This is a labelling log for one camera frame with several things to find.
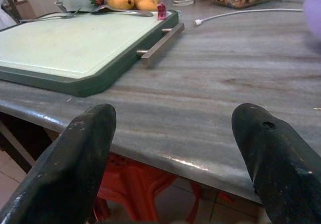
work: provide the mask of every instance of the gray marble surface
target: gray marble surface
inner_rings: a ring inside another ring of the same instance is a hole
[[[0,81],[0,111],[61,132],[91,105],[110,103],[117,111],[112,151],[257,201],[232,111],[258,104],[321,154],[321,43],[303,13],[235,15],[195,28],[193,20],[231,10],[209,0],[177,10],[186,30],[154,69],[137,62],[112,88],[87,98]]]

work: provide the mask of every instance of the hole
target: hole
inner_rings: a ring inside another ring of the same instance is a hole
[[[275,130],[275,124],[271,122],[264,122],[263,126],[268,130]]]

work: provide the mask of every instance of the metal handle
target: metal handle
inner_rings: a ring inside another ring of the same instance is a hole
[[[150,48],[149,50],[137,50],[137,54],[141,55],[142,64],[146,68],[149,68],[159,59],[162,53],[166,51],[166,49],[184,29],[184,24],[177,24],[172,29],[163,29],[163,32],[167,32],[167,34],[163,38],[161,38],[152,48]]]

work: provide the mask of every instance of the white cable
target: white cable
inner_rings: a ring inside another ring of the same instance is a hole
[[[225,14],[213,16],[213,17],[208,17],[208,18],[205,18],[205,19],[197,19],[197,20],[193,21],[193,25],[195,27],[197,27],[201,23],[203,23],[204,21],[208,21],[208,20],[211,20],[211,19],[214,19],[214,18],[229,16],[229,15],[234,15],[234,14],[240,14],[240,13],[251,13],[251,12],[303,12],[303,10],[301,10],[301,9],[280,8],[280,9],[262,9],[262,10],[248,10],[248,11],[230,12],[230,13],[225,13]]]

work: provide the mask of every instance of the marble countertop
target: marble countertop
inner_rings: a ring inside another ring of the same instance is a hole
[[[253,7],[263,8],[302,5]],[[0,111],[61,132],[88,107],[109,103],[117,112],[111,151],[258,201],[231,114],[244,102],[260,105],[321,154],[321,43],[303,13],[240,14],[195,28],[195,19],[232,10],[210,0],[176,10],[186,29],[153,69],[137,62],[87,98],[0,81]]]

